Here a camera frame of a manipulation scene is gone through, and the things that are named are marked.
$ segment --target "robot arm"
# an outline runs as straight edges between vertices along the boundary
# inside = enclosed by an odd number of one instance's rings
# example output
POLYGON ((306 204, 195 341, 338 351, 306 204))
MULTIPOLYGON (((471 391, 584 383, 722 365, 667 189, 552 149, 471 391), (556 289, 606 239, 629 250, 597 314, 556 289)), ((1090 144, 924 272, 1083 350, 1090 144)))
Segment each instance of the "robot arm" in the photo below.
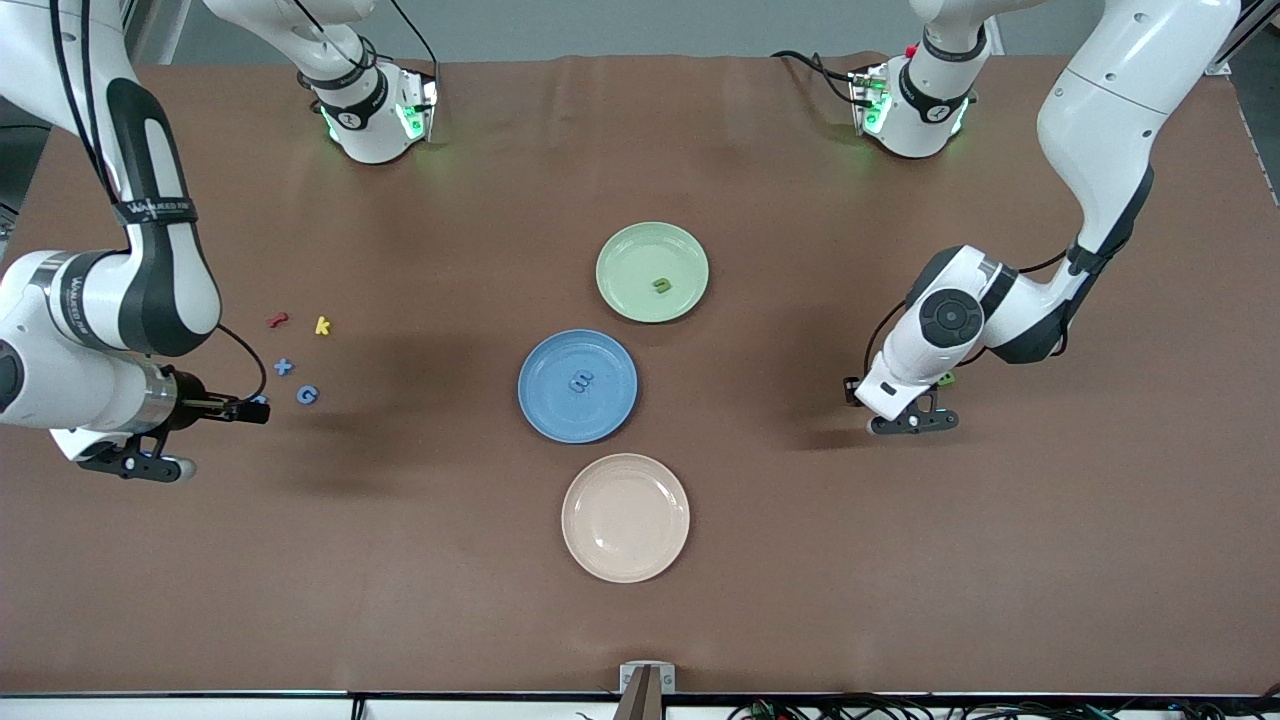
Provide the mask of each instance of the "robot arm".
POLYGON ((858 78, 859 131, 904 158, 928 158, 960 129, 973 81, 991 56, 983 23, 1044 0, 910 0, 924 22, 911 55, 899 55, 858 78))
POLYGON ((394 160, 426 140, 435 115, 435 78, 379 56, 347 23, 376 0, 205 0, 219 18, 284 54, 320 100, 329 136, 353 160, 394 160))
POLYGON ((873 432, 916 432, 915 398, 979 345, 1010 364, 1064 346, 1084 297, 1133 233, 1156 135, 1238 15, 1238 0, 1107 0, 1038 119, 1041 147, 1084 211, 1079 234, 1047 283, 972 246, 936 255, 856 386, 881 416, 873 432))
POLYGON ((0 0, 0 95, 77 137, 93 135, 93 97, 104 184, 119 199, 129 249, 33 252, 5 273, 0 423, 51 429, 84 468, 173 482, 195 466, 163 455, 169 432, 201 418, 262 423, 269 409, 125 352, 189 352, 216 328, 221 304, 173 133, 128 63, 118 5, 72 1, 74 12, 56 0, 0 0), (142 437, 155 447, 142 451, 142 437))
POLYGON ((50 283, 49 310, 63 333, 96 350, 184 355, 214 331, 221 304, 169 122, 133 74, 115 4, 100 1, 91 22, 82 23, 79 3, 72 1, 77 12, 59 14, 61 47, 55 49, 50 0, 0 0, 0 96, 79 136, 77 119, 90 126, 81 37, 88 28, 99 142, 129 249, 65 258, 50 283), (63 91, 59 50, 78 117, 63 91))

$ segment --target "green light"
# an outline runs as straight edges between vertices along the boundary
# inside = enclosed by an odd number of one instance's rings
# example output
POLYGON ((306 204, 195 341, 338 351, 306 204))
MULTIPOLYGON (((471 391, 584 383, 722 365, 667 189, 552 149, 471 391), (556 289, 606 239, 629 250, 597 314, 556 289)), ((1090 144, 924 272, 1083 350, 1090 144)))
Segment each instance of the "green light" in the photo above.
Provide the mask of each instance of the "green light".
POLYGON ((397 105, 396 109, 399 110, 401 124, 404 126, 404 135, 407 135, 410 140, 422 137, 422 114, 413 108, 403 108, 401 105, 397 105))
POLYGON ((964 111, 969 109, 969 99, 966 97, 964 102, 960 104, 960 109, 956 110, 956 122, 951 126, 951 135, 960 132, 960 120, 964 119, 964 111))
POLYGON ((340 145, 338 140, 338 131, 333 129, 333 120, 329 118, 329 111, 320 106, 320 117, 324 118, 324 124, 329 127, 329 137, 340 145))
POLYGON ((863 124, 867 132, 877 133, 884 127, 884 117, 888 115, 892 105, 893 99, 890 97, 888 92, 882 92, 876 105, 867 110, 867 122, 863 124))

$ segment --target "brown tablecloth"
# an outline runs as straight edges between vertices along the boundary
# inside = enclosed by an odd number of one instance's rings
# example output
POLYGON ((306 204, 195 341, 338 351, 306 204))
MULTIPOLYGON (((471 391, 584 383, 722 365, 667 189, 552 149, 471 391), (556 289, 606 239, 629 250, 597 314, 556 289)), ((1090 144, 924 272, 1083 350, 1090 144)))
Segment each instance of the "brown tablecloth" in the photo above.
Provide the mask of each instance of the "brown tablecloth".
MULTIPOLYGON (((594 689, 636 657, 687 691, 1261 689, 1280 675, 1280 218, 1226 79, 1165 128, 1064 357, 965 368, 963 427, 934 437, 872 438, 844 406, 934 251, 1027 265, 1070 242, 1079 209, 1036 140, 1062 64, 993 59, 927 161, 854 137, 780 60, 451 65, 448 143, 372 168, 292 69, 147 68, 224 320, 297 369, 271 378, 269 425, 174 436, 201 466, 177 487, 0 428, 0 689, 594 689), (650 219, 712 263, 660 327, 593 277, 650 219), (575 327, 641 377, 622 430, 577 447, 515 398, 529 350, 575 327), (623 451, 692 506, 684 555, 639 585, 588 575, 559 532, 573 475, 623 451)), ((14 256, 120 242, 64 133, 19 229, 14 256)), ((220 336, 179 366, 256 382, 220 336)))

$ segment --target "plate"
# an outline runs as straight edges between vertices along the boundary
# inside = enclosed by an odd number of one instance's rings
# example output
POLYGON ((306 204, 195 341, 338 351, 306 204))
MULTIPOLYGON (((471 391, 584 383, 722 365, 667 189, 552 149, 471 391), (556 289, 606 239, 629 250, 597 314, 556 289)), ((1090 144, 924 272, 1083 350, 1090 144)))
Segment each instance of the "plate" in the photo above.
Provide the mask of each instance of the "plate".
POLYGON ((622 427, 639 388, 635 363, 618 341, 576 329, 538 343, 520 369, 516 395, 534 429, 576 445, 622 427))
POLYGON ((694 236, 667 223, 622 228, 600 249, 595 284, 623 318, 666 323, 694 309, 710 268, 694 236))
POLYGON ((639 583, 666 570, 689 538, 689 498, 666 465, 623 452, 588 465, 564 495, 564 544, 588 573, 639 583))

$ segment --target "wire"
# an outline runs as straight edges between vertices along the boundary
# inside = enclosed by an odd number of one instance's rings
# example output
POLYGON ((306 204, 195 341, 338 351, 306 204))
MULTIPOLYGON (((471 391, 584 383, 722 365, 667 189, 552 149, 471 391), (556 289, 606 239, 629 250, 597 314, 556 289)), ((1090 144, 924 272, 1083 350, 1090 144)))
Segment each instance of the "wire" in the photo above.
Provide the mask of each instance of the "wire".
POLYGON ((1050 258, 1048 260, 1044 260, 1043 263, 1037 263, 1037 264, 1032 265, 1030 268, 1018 268, 1018 272, 1019 273, 1034 273, 1036 270, 1043 270, 1044 268, 1048 268, 1050 265, 1052 265, 1053 263, 1057 263, 1062 258, 1066 258, 1066 250, 1059 252, 1057 255, 1050 258))
POLYGON ((88 142, 88 135, 84 132, 84 120, 81 118, 79 113, 79 104, 76 102, 76 91, 72 88, 72 73, 67 68, 67 51, 63 49, 63 20, 61 10, 58 8, 58 4, 59 0, 50 0, 49 3, 49 28, 52 32, 54 56, 58 60, 58 74, 63 81, 63 92, 67 95, 67 105, 70 106, 72 119, 76 120, 76 133, 79 136, 81 145, 84 146, 84 154, 88 155, 88 161, 93 167, 95 174, 97 174, 97 179, 102 184, 102 190, 105 190, 108 196, 111 197, 114 193, 108 187, 106 179, 97 173, 97 155, 88 142))
POLYGON ((266 389, 266 364, 262 363, 262 359, 259 357, 259 355, 253 350, 253 347, 248 342, 246 342, 244 338, 242 338, 241 336, 236 334, 230 328, 228 328, 227 325, 224 325, 221 323, 218 323, 218 329, 223 331, 224 333, 227 333, 227 337, 229 337, 229 338, 234 340, 237 343, 239 343, 239 346, 244 348, 244 352, 248 352, 248 356, 252 357, 255 363, 257 363, 257 372, 259 372, 259 375, 261 377, 261 379, 257 383, 257 389, 255 389, 252 392, 252 395, 244 396, 244 397, 242 397, 242 398, 239 398, 239 400, 236 401, 237 405, 243 405, 246 402, 252 402, 255 397, 261 396, 262 391, 266 389))
POLYGON ((879 332, 882 329, 884 329, 884 325, 887 325, 888 322, 891 319, 893 319, 893 315, 896 315, 897 311, 901 310, 902 307, 906 307, 906 301, 905 300, 900 301, 897 305, 893 306, 892 310, 888 311, 887 315, 884 315, 884 319, 881 320, 881 323, 878 325, 876 325, 874 331, 872 331, 872 337, 867 340, 867 352, 863 355, 863 378, 864 379, 867 378, 868 373, 872 372, 872 348, 876 347, 876 338, 879 337, 879 332))
POLYGON ((827 81, 827 87, 829 87, 831 91, 836 94, 836 97, 840 97, 845 102, 849 102, 850 105, 856 105, 859 108, 870 108, 872 106, 872 102, 869 100, 859 100, 859 99, 850 97, 849 95, 845 95, 844 92, 841 92, 840 88, 836 87, 836 82, 835 81, 842 79, 845 82, 849 82, 849 76, 850 74, 863 72, 863 70, 865 70, 865 69, 868 69, 868 68, 870 68, 873 65, 878 65, 879 63, 873 63, 872 65, 861 65, 859 68, 854 68, 854 69, 849 70, 845 74, 840 74, 840 73, 836 73, 833 70, 828 70, 827 65, 822 64, 822 56, 818 55, 817 53, 814 53, 812 58, 805 58, 804 55, 796 53, 795 50, 781 50, 781 51, 774 53, 773 55, 769 55, 769 56, 771 58, 795 58, 795 59, 800 60, 801 63, 804 63, 805 65, 808 65, 810 70, 814 70, 815 73, 822 74, 822 79, 827 81))
POLYGON ((422 44, 422 47, 426 47, 426 54, 431 56, 431 79, 439 79, 440 63, 435 59, 435 51, 431 50, 431 44, 428 42, 425 37, 422 37, 422 33, 419 32, 417 26, 413 24, 413 20, 408 19, 408 15, 404 14, 404 10, 399 6, 399 0, 392 0, 392 6, 396 8, 396 12, 401 14, 401 18, 404 20, 404 24, 407 24, 408 28, 413 31, 413 35, 417 36, 417 40, 419 42, 422 44))
POLYGON ((965 365, 972 365, 973 363, 975 363, 979 357, 982 357, 986 354, 987 354, 987 346, 984 345, 984 346, 982 346, 982 350, 979 350, 978 354, 974 355, 973 357, 970 357, 968 360, 961 360, 960 363, 956 363, 956 368, 964 368, 965 365))
POLYGON ((83 0, 81 4, 81 72, 84 87, 84 105, 88 108, 88 129, 92 133, 90 136, 90 146, 93 149, 93 168, 97 170, 99 179, 102 181, 106 196, 115 204, 119 199, 115 196, 115 188, 111 187, 110 174, 106 170, 106 158, 102 155, 102 136, 97 131, 97 99, 93 97, 93 76, 90 72, 88 23, 91 3, 92 0, 83 0))

